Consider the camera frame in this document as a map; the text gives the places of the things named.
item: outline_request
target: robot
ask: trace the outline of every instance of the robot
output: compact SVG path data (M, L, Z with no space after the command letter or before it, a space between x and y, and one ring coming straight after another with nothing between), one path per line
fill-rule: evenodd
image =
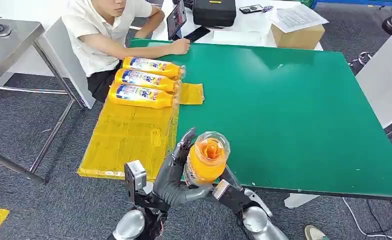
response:
M144 192L146 171L140 161L126 163L125 186L132 207L119 221L108 240L154 240L163 232L168 210L186 202L211 199L228 207L236 215L242 230L252 240L289 240L271 222L273 214L261 198L252 190L240 185L233 172L226 166L220 182L198 188L180 187L181 176L195 128L187 131L168 154L159 169L153 189Z

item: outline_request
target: bottle label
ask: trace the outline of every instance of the bottle label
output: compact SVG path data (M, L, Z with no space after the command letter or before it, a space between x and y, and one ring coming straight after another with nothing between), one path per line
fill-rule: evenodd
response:
M133 57L130 61L130 67L143 71L165 71L169 62L153 59Z
M161 76L141 71L125 70L122 74L122 82L126 84L153 84L159 85Z
M140 86L121 84L116 90L117 98L131 101L155 101L157 96L157 90Z
M193 166L190 164L190 162L187 160L187 162L185 163L184 166L184 172L185 174L183 174L184 176L184 181L185 183L189 186L189 185L196 185L198 187L204 185L204 184L209 184L210 182L207 181L206 179L200 177L195 169L193 168Z

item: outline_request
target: floor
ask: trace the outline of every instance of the floor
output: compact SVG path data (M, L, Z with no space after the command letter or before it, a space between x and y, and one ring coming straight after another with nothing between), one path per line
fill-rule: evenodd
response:
M343 52L348 60L360 52L378 50L389 37L380 25L392 16L390 8L318 4L316 11L330 21L321 40L323 48ZM8 85L59 88L53 78L25 74L14 75ZM45 130L54 126L67 102L62 95L1 91L0 153L29 168L49 134ZM73 107L37 170L40 176L48 178L47 185L36 185L0 165L0 208L10 210L0 228L0 240L105 239L132 206L122 181L76 174L101 108L100 103L92 110ZM305 239L303 229L307 224L321 228L331 240L364 239L340 197L320 196L301 207L287 209L283 206L286 194L267 191L258 194L271 208L274 224L291 240ZM379 230L365 199L347 201L364 231ZM370 203L382 227L390 226L391 203L383 200ZM161 239L245 237L228 209L199 200L170 210Z

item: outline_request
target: yellow detergent bottle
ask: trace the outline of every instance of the yellow detergent bottle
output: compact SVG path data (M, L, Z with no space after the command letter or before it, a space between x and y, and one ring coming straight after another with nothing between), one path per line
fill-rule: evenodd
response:
M212 184L224 172L229 154L229 141L221 133L206 131L199 135L184 166L186 184L199 187Z
M161 109L171 107L174 98L162 90L114 83L107 98L115 104Z
M158 74L170 79L184 78L186 66L177 66L172 62L128 56L122 62L123 69L133 69L151 74Z
M153 73L121 68L116 71L115 83L132 84L145 88L159 89L175 93L179 89L180 81L173 81L166 76Z

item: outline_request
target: black cable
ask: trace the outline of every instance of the black cable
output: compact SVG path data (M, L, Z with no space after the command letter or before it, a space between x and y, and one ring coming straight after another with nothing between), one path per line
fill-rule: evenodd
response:
M386 232L389 232L390 230L392 230L392 224L386 230L383 230L382 225L380 224L380 222L377 219L376 215L374 215L374 213L373 213L373 210L372 210L371 205L370 205L370 201L367 199L366 202L367 202L367 206L368 206L368 210L369 210L370 214L372 215L374 220L377 222L378 227L380 228L380 231L366 232L366 234L367 235L373 235L373 234L380 234L381 233L381 234L385 235L387 239L389 239L389 237L386 234Z

